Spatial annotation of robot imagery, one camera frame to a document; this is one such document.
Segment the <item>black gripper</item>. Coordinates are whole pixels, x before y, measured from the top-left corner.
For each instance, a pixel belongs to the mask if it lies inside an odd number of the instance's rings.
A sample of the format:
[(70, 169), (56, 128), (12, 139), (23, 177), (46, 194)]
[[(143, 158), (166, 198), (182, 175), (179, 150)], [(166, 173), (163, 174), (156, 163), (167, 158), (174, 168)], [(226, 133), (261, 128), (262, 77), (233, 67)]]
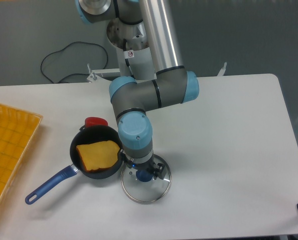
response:
[(154, 163), (154, 150), (138, 149), (120, 149), (118, 152), (118, 159), (122, 161), (123, 168), (121, 175), (130, 169), (146, 170), (153, 174), (153, 178), (163, 180), (166, 176), (166, 165), (164, 163)]

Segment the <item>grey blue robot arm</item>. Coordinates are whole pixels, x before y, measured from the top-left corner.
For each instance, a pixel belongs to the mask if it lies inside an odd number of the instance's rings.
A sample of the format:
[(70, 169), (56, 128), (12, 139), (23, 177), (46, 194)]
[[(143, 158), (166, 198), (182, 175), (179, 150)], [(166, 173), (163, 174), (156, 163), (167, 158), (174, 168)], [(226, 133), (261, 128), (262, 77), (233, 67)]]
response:
[(147, 112), (195, 100), (196, 75), (184, 67), (167, 0), (78, 0), (87, 23), (108, 21), (106, 34), (116, 48), (120, 76), (109, 86), (110, 101), (126, 164), (141, 182), (163, 179), (156, 163)]

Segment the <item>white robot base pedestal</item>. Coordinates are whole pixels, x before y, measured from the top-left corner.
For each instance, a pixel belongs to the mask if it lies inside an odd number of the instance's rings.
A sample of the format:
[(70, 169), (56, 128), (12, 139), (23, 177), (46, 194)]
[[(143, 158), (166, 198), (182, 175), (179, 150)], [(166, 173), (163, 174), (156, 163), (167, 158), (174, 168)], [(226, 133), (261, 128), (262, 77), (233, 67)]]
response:
[(125, 24), (120, 19), (110, 20), (107, 39), (115, 48), (121, 76), (132, 76), (137, 81), (156, 78), (155, 67), (143, 22)]

